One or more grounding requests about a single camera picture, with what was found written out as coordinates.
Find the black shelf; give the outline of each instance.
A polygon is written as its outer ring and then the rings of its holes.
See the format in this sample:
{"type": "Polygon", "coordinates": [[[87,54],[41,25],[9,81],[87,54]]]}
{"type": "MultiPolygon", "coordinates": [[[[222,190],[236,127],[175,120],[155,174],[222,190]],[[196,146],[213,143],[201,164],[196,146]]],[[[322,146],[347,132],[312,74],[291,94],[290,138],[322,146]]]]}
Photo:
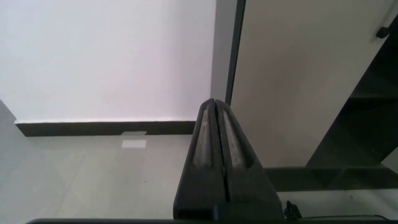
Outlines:
{"type": "Polygon", "coordinates": [[[372,71],[364,74],[349,97],[350,100],[398,100],[398,83],[372,71]]]}

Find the beige door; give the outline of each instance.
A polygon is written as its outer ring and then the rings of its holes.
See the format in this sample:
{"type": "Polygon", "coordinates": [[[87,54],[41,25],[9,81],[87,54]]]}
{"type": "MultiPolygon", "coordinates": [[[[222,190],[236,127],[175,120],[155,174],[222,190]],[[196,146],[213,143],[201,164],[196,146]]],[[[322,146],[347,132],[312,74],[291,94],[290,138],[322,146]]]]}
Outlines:
{"type": "Polygon", "coordinates": [[[248,0],[231,107],[264,167],[304,166],[384,40],[395,0],[248,0]]]}

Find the dark metal edge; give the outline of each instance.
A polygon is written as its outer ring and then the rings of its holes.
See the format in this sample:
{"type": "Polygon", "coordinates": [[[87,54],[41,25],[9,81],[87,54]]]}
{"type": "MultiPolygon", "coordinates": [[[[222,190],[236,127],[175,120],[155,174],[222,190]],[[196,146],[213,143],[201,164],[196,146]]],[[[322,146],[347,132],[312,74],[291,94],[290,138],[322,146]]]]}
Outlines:
{"type": "Polygon", "coordinates": [[[225,102],[231,105],[232,92],[234,87],[236,64],[238,62],[239,45],[243,26],[244,7],[246,0],[238,0],[236,4],[235,25],[232,37],[231,58],[229,60],[228,81],[226,84],[225,102]]]}

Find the dark baseboard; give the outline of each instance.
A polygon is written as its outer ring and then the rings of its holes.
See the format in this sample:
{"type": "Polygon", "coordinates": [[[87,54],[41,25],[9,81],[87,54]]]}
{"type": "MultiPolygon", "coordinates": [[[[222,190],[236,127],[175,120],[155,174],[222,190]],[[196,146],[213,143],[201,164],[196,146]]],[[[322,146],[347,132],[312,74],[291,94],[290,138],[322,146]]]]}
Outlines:
{"type": "Polygon", "coordinates": [[[192,134],[195,121],[19,123],[16,126],[27,137],[121,135],[125,131],[159,135],[192,134]]]}

